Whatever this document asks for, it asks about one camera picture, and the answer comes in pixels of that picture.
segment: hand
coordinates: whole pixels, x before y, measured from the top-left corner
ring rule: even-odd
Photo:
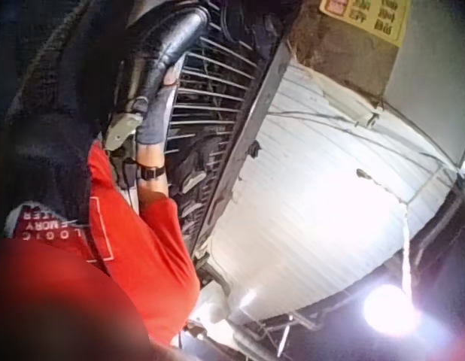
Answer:
[[[157,92],[156,98],[151,102],[141,125],[135,132],[137,144],[163,144],[183,62],[184,58],[179,59],[166,72],[162,88]]]

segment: wristwatch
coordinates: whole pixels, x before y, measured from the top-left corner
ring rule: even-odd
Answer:
[[[166,173],[166,167],[146,167],[145,165],[135,163],[137,165],[137,178],[144,181],[156,179]]]

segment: sign with red text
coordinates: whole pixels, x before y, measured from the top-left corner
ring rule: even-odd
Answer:
[[[322,0],[320,10],[392,44],[405,37],[410,0]]]

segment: corrugated metal roof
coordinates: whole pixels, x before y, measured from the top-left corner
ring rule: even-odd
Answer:
[[[403,243],[401,210],[365,170],[402,199],[410,199],[438,169],[382,134],[338,119],[321,89],[291,63],[233,197],[209,241],[211,263],[232,284],[232,319],[242,309],[262,320],[343,290],[381,265]],[[449,191],[442,175],[411,205],[415,234]]]

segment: wire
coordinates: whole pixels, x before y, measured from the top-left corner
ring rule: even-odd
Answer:
[[[234,40],[231,36],[231,33],[229,32],[229,28],[227,26],[227,2],[228,0],[222,0],[220,4],[220,28],[223,31],[224,37],[228,41],[236,43],[236,40]]]
[[[132,197],[130,195],[130,185],[129,185],[129,179],[127,178],[127,175],[126,175],[126,161],[127,160],[132,160],[132,158],[125,158],[123,161],[122,161],[122,176],[124,177],[124,182],[126,183],[126,187],[127,187],[127,195],[129,196],[129,202],[130,202],[130,206],[132,207],[132,209],[134,208],[134,204],[132,203]]]
[[[450,175],[448,174],[448,172],[445,169],[443,170],[443,173],[448,178],[448,180],[453,184],[454,192],[457,193],[457,195],[462,198],[462,201],[465,204],[465,193],[463,192],[464,189],[460,188],[457,185],[457,182],[454,182],[453,179],[451,179]]]
[[[324,114],[324,113],[316,113],[313,111],[269,111],[268,112],[268,115],[288,115],[288,114],[312,115],[313,117],[325,118],[325,119],[330,119],[330,120],[341,120],[342,122],[346,122],[350,124],[357,124],[355,122],[351,122],[350,120],[347,120],[346,118],[340,115],[329,115],[329,114]]]
[[[178,348],[182,350],[182,330],[178,333]]]
[[[407,156],[405,156],[404,154],[402,154],[401,152],[397,151],[397,150],[394,150],[394,149],[391,149],[389,147],[386,147],[384,146],[383,144],[381,143],[378,143],[377,141],[373,141],[369,138],[366,138],[366,137],[363,137],[362,135],[358,135],[356,133],[353,133],[350,129],[344,129],[344,128],[341,128],[339,126],[334,126],[333,124],[328,124],[328,123],[324,123],[324,122],[321,122],[319,120],[314,120],[314,119],[309,119],[309,118],[304,118],[304,117],[292,117],[292,116],[286,116],[286,115],[280,115],[280,114],[272,114],[271,112],[268,113],[268,115],[272,115],[274,117],[284,117],[284,118],[287,118],[287,119],[297,119],[297,120],[305,120],[305,121],[308,121],[308,122],[312,122],[312,123],[316,123],[316,124],[320,124],[322,126],[329,126],[330,128],[333,128],[333,129],[336,129],[336,130],[339,130],[340,132],[343,132],[343,133],[347,133],[349,135],[353,135],[354,137],[356,138],[359,138],[359,139],[363,139],[364,141],[368,141],[369,143],[371,144],[374,144],[378,147],[381,147],[385,150],[388,150],[392,153],[395,153],[396,155],[398,156],[401,156],[402,158],[404,158],[404,160],[407,160],[413,164],[415,164],[417,167],[423,169],[426,173],[430,174],[432,173],[432,171],[428,168],[426,168],[425,166],[423,166],[422,164],[418,163],[417,161],[411,159],[411,158],[408,158]]]

